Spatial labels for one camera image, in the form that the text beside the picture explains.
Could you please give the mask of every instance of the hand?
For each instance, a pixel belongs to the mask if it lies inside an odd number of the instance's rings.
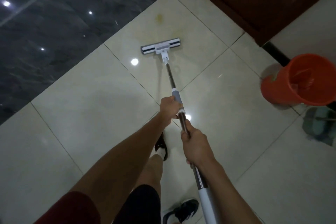
[[[216,161],[215,156],[208,143],[208,138],[199,129],[194,128],[189,120],[185,122],[191,138],[188,138],[186,132],[181,132],[183,151],[187,162],[193,163],[198,168],[204,168],[205,165]]]
[[[177,112],[181,107],[183,107],[183,104],[180,104],[177,101],[174,101],[175,97],[170,96],[161,99],[160,104],[160,112],[159,114],[163,117],[163,119],[167,122],[167,126],[171,123],[171,119],[177,118]]]

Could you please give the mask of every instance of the person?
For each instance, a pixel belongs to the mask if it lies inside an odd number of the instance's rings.
[[[163,98],[157,115],[103,155],[35,223],[161,223],[160,179],[168,157],[163,130],[182,106],[173,96]],[[181,139],[187,163],[203,173],[222,223],[260,224],[216,161],[207,137],[188,120],[186,126],[191,137],[182,131]],[[156,153],[150,157],[153,148]],[[195,199],[181,202],[165,211],[163,224],[183,223],[198,209]]]

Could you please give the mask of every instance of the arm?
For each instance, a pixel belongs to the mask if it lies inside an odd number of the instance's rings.
[[[91,198],[101,223],[110,224],[126,201],[163,129],[182,107],[174,97],[161,100],[158,114],[137,132],[109,150],[70,191]]]
[[[185,132],[181,133],[184,154],[187,161],[194,163],[207,180],[223,223],[261,224],[230,182],[224,168],[216,161],[206,135],[194,128],[188,120],[186,125],[191,138],[189,139]]]

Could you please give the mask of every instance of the mop handle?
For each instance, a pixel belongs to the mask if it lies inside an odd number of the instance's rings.
[[[165,65],[166,65],[166,68],[167,68],[167,72],[168,72],[168,76],[169,76],[169,80],[170,80],[170,85],[172,87],[172,95],[175,96],[176,101],[178,101],[179,103],[182,104],[180,93],[176,89],[175,82],[174,82],[173,75],[171,73],[170,65],[169,65],[168,61],[165,62]],[[179,109],[177,115],[179,117],[182,130],[185,131],[188,135],[188,138],[190,138],[190,132],[188,131],[188,129],[186,127],[186,119],[187,119],[186,118],[186,112],[185,112],[183,107]],[[211,191],[208,188],[208,184],[207,184],[204,176],[198,170],[198,168],[195,167],[195,165],[192,164],[192,163],[191,163],[191,168],[194,171],[196,184],[197,184],[197,188],[198,188],[198,194],[199,194],[199,198],[201,200],[201,206],[202,206],[202,209],[203,209],[203,215],[204,215],[204,218],[205,218],[205,222],[207,224],[220,224],[220,219],[219,219],[219,215],[217,213],[216,205],[214,204],[214,200],[213,200]]]

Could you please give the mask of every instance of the orange bucket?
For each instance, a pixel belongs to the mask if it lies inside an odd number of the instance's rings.
[[[327,105],[336,99],[335,65],[317,54],[298,55],[263,79],[261,93],[272,104]]]

